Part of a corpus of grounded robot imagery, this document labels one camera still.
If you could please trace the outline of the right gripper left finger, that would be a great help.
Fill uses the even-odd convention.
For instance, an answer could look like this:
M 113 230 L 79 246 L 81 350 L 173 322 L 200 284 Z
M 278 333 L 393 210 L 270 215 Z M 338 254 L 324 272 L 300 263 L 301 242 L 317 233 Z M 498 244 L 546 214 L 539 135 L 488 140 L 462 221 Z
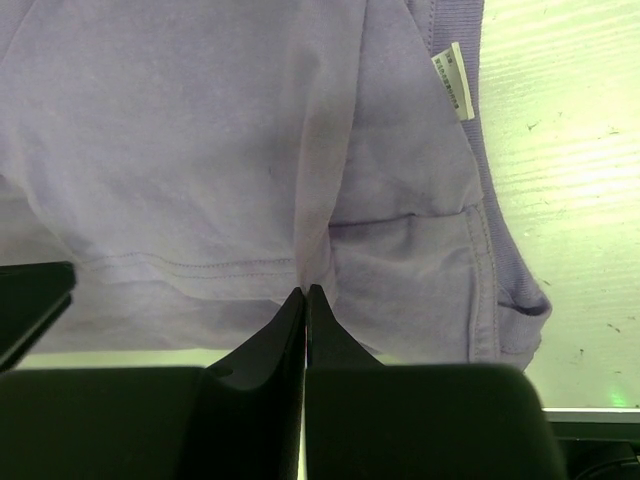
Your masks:
M 293 479 L 304 307 L 209 367 L 18 370 L 1 378 L 5 479 Z

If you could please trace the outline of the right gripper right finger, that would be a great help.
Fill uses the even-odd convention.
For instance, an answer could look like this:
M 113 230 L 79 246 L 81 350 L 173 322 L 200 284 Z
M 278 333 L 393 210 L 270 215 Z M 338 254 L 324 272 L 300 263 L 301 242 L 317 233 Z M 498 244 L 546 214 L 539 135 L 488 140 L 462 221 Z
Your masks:
M 524 374 L 500 364 L 385 366 L 307 294 L 310 479 L 564 479 Z

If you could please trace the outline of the lavender t-shirt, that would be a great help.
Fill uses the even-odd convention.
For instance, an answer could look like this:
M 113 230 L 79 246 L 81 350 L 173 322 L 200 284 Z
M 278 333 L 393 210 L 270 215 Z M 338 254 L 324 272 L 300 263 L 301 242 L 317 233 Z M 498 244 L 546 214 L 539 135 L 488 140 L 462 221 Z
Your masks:
M 551 306 L 504 223 L 479 1 L 5 1 L 1 261 L 69 261 L 40 354 L 232 349 L 296 287 L 406 363 L 527 366 Z

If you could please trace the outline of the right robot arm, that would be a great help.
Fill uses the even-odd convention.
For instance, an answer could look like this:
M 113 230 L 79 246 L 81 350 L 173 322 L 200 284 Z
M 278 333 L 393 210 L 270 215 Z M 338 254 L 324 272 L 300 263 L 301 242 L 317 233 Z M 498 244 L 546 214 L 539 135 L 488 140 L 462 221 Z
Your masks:
M 524 375 L 385 366 L 323 289 L 209 367 L 18 370 L 70 306 L 66 262 L 1 271 L 5 479 L 562 479 Z

